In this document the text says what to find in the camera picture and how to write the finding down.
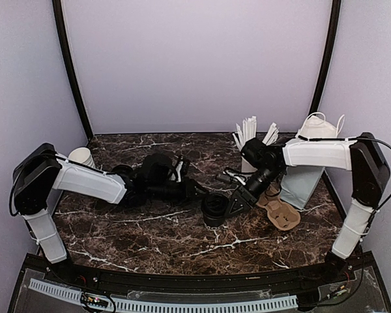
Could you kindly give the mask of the stack of black lids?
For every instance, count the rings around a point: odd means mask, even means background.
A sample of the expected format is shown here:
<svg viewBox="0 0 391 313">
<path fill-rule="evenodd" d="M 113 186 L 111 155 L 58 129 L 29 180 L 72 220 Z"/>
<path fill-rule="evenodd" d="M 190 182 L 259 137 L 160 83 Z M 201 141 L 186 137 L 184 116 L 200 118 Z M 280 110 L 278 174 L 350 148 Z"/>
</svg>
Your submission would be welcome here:
<svg viewBox="0 0 391 313">
<path fill-rule="evenodd" d="M 130 174 L 133 172 L 133 168 L 125 165 L 125 164 L 120 164 L 118 166 L 115 166 L 111 172 L 114 173 L 115 175 L 118 175 L 120 177 L 130 177 Z"/>
</svg>

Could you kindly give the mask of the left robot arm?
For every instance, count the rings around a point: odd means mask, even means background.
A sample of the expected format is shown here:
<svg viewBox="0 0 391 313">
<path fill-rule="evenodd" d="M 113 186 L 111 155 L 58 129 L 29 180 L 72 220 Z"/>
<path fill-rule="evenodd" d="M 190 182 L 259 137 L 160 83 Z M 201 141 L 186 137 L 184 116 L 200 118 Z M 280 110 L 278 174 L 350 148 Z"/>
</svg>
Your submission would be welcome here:
<svg viewBox="0 0 391 313">
<path fill-rule="evenodd" d="M 65 284 L 74 284 L 79 271 L 68 259 L 68 251 L 48 211 L 52 190 L 66 190 L 98 198 L 123 207 L 139 207 L 148 200 L 181 205 L 196 201 L 208 190 L 187 177 L 190 161 L 176 162 L 167 155 L 147 155 L 140 166 L 118 165 L 102 171 L 69 160 L 50 143 L 43 143 L 21 162 L 12 174 L 8 207 L 11 216 L 21 215 L 53 273 Z"/>
</svg>

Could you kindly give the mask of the stack of paper cups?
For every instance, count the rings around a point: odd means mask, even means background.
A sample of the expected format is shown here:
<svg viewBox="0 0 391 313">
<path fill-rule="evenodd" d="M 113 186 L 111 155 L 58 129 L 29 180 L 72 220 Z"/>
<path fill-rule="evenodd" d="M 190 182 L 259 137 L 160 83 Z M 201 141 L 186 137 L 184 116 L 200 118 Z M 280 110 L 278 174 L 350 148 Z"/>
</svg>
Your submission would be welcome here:
<svg viewBox="0 0 391 313">
<path fill-rule="evenodd" d="M 90 168 L 96 168 L 91 151 L 86 147 L 78 147 L 73 150 L 69 154 L 68 159 L 70 162 L 82 164 Z"/>
</svg>

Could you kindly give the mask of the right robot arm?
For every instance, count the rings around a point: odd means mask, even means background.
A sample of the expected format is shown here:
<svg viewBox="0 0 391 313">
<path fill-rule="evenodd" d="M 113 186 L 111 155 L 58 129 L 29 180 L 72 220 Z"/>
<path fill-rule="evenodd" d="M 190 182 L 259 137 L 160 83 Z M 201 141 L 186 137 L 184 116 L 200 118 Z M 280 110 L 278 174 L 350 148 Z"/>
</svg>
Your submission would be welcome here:
<svg viewBox="0 0 391 313">
<path fill-rule="evenodd" d="M 390 167 L 381 151 L 383 141 L 370 132 L 354 138 L 305 138 L 299 136 L 284 143 L 265 145 L 248 140 L 240 152 L 254 168 L 250 178 L 231 195 L 225 216 L 235 216 L 252 208 L 260 195 L 288 167 L 313 166 L 339 168 L 353 176 L 351 206 L 331 253 L 320 267 L 320 278 L 333 283 L 345 271 L 346 260 L 366 236 L 375 214 L 386 203 L 384 191 L 390 179 Z"/>
</svg>

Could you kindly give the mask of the white paper bag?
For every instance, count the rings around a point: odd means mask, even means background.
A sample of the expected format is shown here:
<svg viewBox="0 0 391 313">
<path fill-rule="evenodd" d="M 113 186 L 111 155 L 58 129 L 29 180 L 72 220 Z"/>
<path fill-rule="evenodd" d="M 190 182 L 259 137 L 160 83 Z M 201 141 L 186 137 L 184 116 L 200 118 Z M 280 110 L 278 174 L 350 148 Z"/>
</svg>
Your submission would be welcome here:
<svg viewBox="0 0 391 313">
<path fill-rule="evenodd" d="M 341 115 L 336 125 L 326 120 L 322 112 L 309 114 L 295 135 L 305 138 L 337 138 L 343 128 L 345 115 Z M 324 167 L 297 166 L 288 167 L 282 179 L 280 197 L 284 202 L 303 211 L 311 198 L 324 172 Z"/>
</svg>

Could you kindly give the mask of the brown cardboard cup carrier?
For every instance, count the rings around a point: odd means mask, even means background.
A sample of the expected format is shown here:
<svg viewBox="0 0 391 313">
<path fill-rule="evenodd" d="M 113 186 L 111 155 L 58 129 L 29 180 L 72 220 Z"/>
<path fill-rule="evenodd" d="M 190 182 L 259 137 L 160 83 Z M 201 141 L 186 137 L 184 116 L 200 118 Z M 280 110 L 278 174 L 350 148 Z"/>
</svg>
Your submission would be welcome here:
<svg viewBox="0 0 391 313">
<path fill-rule="evenodd" d="M 270 222 L 281 231 L 289 231 L 300 223 L 300 213 L 280 198 L 281 188 L 272 183 L 259 197 L 256 206 L 265 209 Z"/>
</svg>

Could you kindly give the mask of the black paper coffee cup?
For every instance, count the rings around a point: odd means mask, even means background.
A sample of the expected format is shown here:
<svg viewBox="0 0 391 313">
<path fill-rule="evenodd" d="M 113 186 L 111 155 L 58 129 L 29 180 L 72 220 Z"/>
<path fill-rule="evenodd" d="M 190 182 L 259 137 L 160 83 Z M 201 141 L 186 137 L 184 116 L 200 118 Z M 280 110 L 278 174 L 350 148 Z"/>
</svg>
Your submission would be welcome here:
<svg viewBox="0 0 391 313">
<path fill-rule="evenodd" d="M 207 226 L 217 228 L 224 223 L 225 218 L 224 216 L 203 215 L 203 221 Z"/>
</svg>

